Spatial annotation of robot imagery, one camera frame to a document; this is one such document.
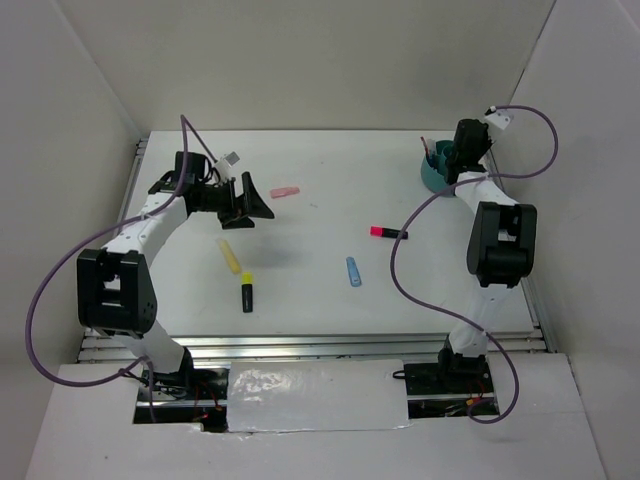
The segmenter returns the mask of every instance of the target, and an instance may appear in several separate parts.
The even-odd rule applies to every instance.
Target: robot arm
[[[476,276],[466,317],[491,331],[496,313],[522,277],[533,268],[537,212],[507,196],[487,177],[479,163],[512,117],[487,112],[485,122],[461,120],[447,159],[447,182],[482,181],[462,185],[455,194],[475,214],[467,250],[467,268]],[[471,325],[460,322],[451,331],[439,355],[445,376],[475,377],[484,372],[488,339]]]
[[[158,381],[188,387],[193,360],[189,350],[156,321],[158,303],[149,268],[171,234],[194,212],[217,212],[223,229],[253,228],[250,217],[274,218],[274,214],[248,172],[242,174],[243,193],[236,197],[228,162],[221,160],[214,169],[203,155],[189,153],[182,191],[160,213],[145,218],[177,188],[182,158],[183,153],[177,152],[175,169],[149,190],[138,214],[142,220],[128,225],[101,249],[85,249],[78,256],[77,284],[82,325],[119,340],[137,357],[147,356]],[[208,184],[214,176],[217,182]]]

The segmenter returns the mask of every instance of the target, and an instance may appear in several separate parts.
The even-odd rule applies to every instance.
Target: yellow marker
[[[253,312],[253,275],[251,272],[242,274],[242,311]]]
[[[240,262],[233,254],[233,250],[231,250],[231,245],[224,238],[219,238],[216,240],[224,259],[227,261],[227,265],[229,265],[229,269],[234,275],[239,274],[242,271],[240,267]]]

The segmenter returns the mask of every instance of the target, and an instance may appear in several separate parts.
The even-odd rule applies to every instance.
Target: white tabletop
[[[408,428],[381,431],[212,434],[199,424],[134,425],[133,380],[96,388],[56,385],[27,479],[604,480],[567,357],[512,359],[520,399],[505,421],[488,426],[458,417],[414,419]],[[489,363],[504,408],[513,393],[511,373],[499,355],[490,355]],[[63,365],[59,374],[86,381],[119,366]],[[346,386],[344,396],[357,386]]]
[[[215,214],[191,215],[151,268],[158,321],[174,336],[448,333],[456,320],[416,306],[395,290],[389,273],[393,240],[369,236],[371,225],[400,228],[430,195],[420,179],[421,135],[445,139],[452,132],[204,132],[214,154],[240,155],[234,175],[251,172],[276,219],[223,232]],[[151,134],[129,215],[173,168],[181,149],[179,132]],[[190,150],[203,153],[192,137]],[[269,198],[269,190],[284,186],[298,186],[300,194]],[[411,293],[465,311],[476,282],[465,263],[473,217],[461,200],[447,198],[414,222],[397,264]],[[242,313],[240,278],[227,267],[218,237],[230,242],[242,267],[253,273],[253,313]],[[356,259],[359,288],[349,283],[348,256]],[[495,331],[532,329],[517,288]]]

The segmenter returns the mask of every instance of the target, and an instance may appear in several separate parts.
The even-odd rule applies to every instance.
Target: cable
[[[453,193],[455,191],[455,189],[458,188],[458,187],[461,187],[463,185],[469,185],[471,183],[482,182],[482,181],[486,180],[487,178],[511,178],[511,179],[517,179],[517,180],[533,178],[533,177],[541,175],[542,173],[544,173],[547,170],[549,170],[549,168],[551,168],[551,166],[556,161],[556,157],[558,156],[558,147],[559,147],[558,132],[556,131],[556,127],[553,125],[553,122],[551,121],[551,119],[549,117],[547,117],[544,113],[542,113],[537,108],[529,107],[529,106],[526,106],[526,105],[500,105],[500,106],[496,106],[496,107],[492,107],[492,108],[495,109],[495,110],[506,110],[506,109],[509,109],[509,110],[526,110],[528,112],[535,113],[540,118],[542,118],[547,123],[547,125],[549,126],[549,129],[551,130],[551,134],[553,135],[553,145],[554,145],[553,146],[553,153],[551,154],[551,158],[549,159],[549,161],[542,168],[540,168],[539,170],[536,170],[535,172],[532,172],[532,173],[527,173],[527,174],[523,174],[523,175],[509,174],[509,173],[493,173],[493,174],[487,175],[486,177],[479,177],[479,178],[473,178],[473,179],[462,180],[460,182],[456,182],[456,183],[454,183],[452,185],[448,185],[445,188],[443,188],[442,190],[434,193],[422,205],[420,205],[416,209],[415,212],[413,212],[409,216],[409,218],[407,219],[405,224],[400,229],[400,233],[396,237],[396,240],[395,240],[395,242],[393,244],[393,248],[391,249],[391,258],[390,258],[390,261],[389,261],[389,268],[390,268],[390,271],[391,271],[391,279],[393,280],[393,284],[396,286],[398,291],[405,298],[407,298],[408,300],[412,301],[416,305],[420,305],[420,306],[428,308],[430,310],[434,310],[436,312],[444,313],[445,315],[449,315],[449,316],[451,316],[453,318],[457,318],[458,320],[461,320],[461,321],[465,322],[467,325],[472,326],[473,328],[475,328],[479,332],[484,333],[487,336],[487,338],[496,346],[498,351],[502,354],[502,356],[504,357],[505,361],[509,365],[509,369],[511,370],[511,373],[513,375],[514,392],[513,392],[513,398],[511,399],[511,403],[509,404],[507,409],[503,413],[498,415],[497,417],[491,418],[491,419],[488,419],[488,420],[483,420],[483,419],[480,419],[480,418],[476,418],[473,415],[473,410],[479,405],[492,402],[493,399],[488,399],[487,398],[487,399],[480,400],[478,402],[475,402],[473,405],[469,406],[469,408],[467,409],[467,416],[471,420],[473,420],[474,422],[477,422],[477,423],[485,424],[485,425],[486,424],[498,423],[499,421],[503,420],[504,418],[509,416],[509,414],[515,408],[516,403],[518,403],[518,398],[520,396],[520,379],[518,377],[518,372],[516,371],[516,367],[513,364],[513,361],[511,360],[511,357],[509,356],[507,351],[504,349],[504,347],[500,344],[500,342],[498,342],[498,340],[491,333],[487,332],[484,328],[482,328],[480,325],[478,325],[473,320],[470,320],[467,317],[465,317],[464,315],[456,313],[456,312],[454,312],[452,310],[448,310],[448,309],[442,308],[442,307],[440,307],[438,305],[433,305],[431,303],[424,302],[424,301],[414,297],[409,292],[407,292],[402,287],[402,285],[400,285],[400,282],[398,281],[398,276],[397,276],[397,273],[396,273],[396,258],[397,258],[397,255],[398,255],[398,248],[400,247],[400,240],[402,239],[402,236],[404,235],[404,233],[407,231],[407,229],[413,223],[413,221],[418,217],[418,215],[420,215],[422,213],[422,211],[425,208],[427,208],[429,205],[431,205],[437,198],[439,198],[439,197],[441,197],[443,195],[446,195],[448,193]]]
[[[60,268],[62,268],[62,266],[67,261],[69,261],[78,251],[80,251],[81,248],[87,246],[89,243],[93,242],[94,240],[99,239],[100,237],[106,235],[107,233],[109,233],[109,232],[111,232],[113,230],[117,230],[117,229],[125,227],[127,225],[131,225],[131,224],[136,223],[136,222],[138,222],[140,220],[143,220],[143,218],[152,217],[154,215],[157,215],[158,213],[162,212],[165,208],[167,208],[171,204],[171,202],[173,202],[173,200],[180,194],[180,192],[182,190],[182,186],[184,184],[185,177],[186,177],[186,171],[187,171],[187,153],[189,151],[187,128],[189,130],[191,130],[193,135],[200,142],[200,144],[205,149],[205,151],[209,154],[209,156],[212,159],[215,160],[215,157],[213,156],[213,154],[209,150],[209,147],[207,147],[207,145],[204,143],[204,141],[202,140],[202,138],[200,137],[200,135],[198,134],[196,129],[193,127],[193,125],[191,125],[189,120],[187,120],[187,118],[184,115],[180,115],[180,125],[181,125],[181,129],[182,129],[182,143],[183,143],[183,148],[184,148],[183,158],[182,158],[182,168],[180,170],[180,177],[178,179],[178,184],[176,185],[176,189],[172,192],[171,196],[162,205],[160,205],[159,207],[157,207],[157,208],[153,209],[152,211],[146,213],[144,216],[138,215],[138,216],[135,216],[135,217],[127,218],[126,220],[118,222],[115,225],[112,225],[111,227],[108,227],[108,228],[105,228],[103,230],[100,230],[99,232],[94,233],[93,235],[90,235],[86,239],[82,240],[76,246],[72,247],[71,250],[69,250],[67,253],[65,253],[62,256],[62,258],[60,260],[58,260],[58,262],[53,266],[53,268],[51,268],[49,273],[47,273],[47,275],[44,277],[44,279],[42,280],[42,282],[40,283],[40,285],[36,289],[36,292],[34,293],[33,298],[31,299],[31,304],[29,305],[29,310],[27,311],[27,319],[26,319],[25,332],[24,332],[25,346],[26,346],[26,349],[27,349],[27,356],[29,357],[29,360],[31,361],[31,364],[35,367],[35,369],[43,377],[47,378],[48,380],[50,380],[50,381],[52,381],[54,383],[57,383],[58,385],[64,385],[66,387],[95,387],[95,386],[98,386],[98,385],[104,385],[105,383],[109,383],[109,382],[111,382],[111,381],[113,381],[113,380],[115,380],[117,378],[122,377],[123,375],[125,375],[127,373],[131,373],[131,371],[138,364],[140,364],[140,362],[146,363],[147,364],[147,368],[149,370],[149,406],[150,406],[150,410],[151,410],[151,418],[154,421],[155,421],[155,416],[153,414],[153,406],[152,406],[152,402],[153,402],[153,364],[151,363],[151,361],[148,358],[140,357],[137,360],[135,360],[133,363],[131,363],[129,366],[118,370],[117,373],[114,373],[113,375],[109,375],[108,377],[105,377],[105,378],[102,378],[102,379],[99,379],[99,380],[90,380],[90,381],[86,381],[86,382],[78,382],[78,381],[66,380],[66,379],[60,378],[57,375],[54,375],[53,373],[49,372],[46,369],[46,367],[40,362],[40,360],[38,359],[38,356],[36,355],[36,352],[35,352],[35,349],[34,349],[34,346],[33,346],[33,319],[34,319],[36,307],[38,306],[38,301],[40,300],[40,297],[42,297],[42,294],[43,294],[45,288],[47,288],[47,286],[49,285],[49,282],[51,282],[51,280],[53,279],[55,274],[58,273]]]

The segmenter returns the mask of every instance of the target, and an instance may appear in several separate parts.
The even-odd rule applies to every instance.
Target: pen holder
[[[436,193],[448,186],[447,182],[444,180],[444,175],[447,172],[445,162],[449,155],[451,155],[452,146],[452,140],[440,140],[439,142],[436,142],[436,154],[431,156],[429,159],[430,161],[427,160],[426,155],[422,160],[422,165],[420,166],[422,183],[424,183],[425,186],[433,193]],[[447,193],[443,196],[453,197],[453,193]]]

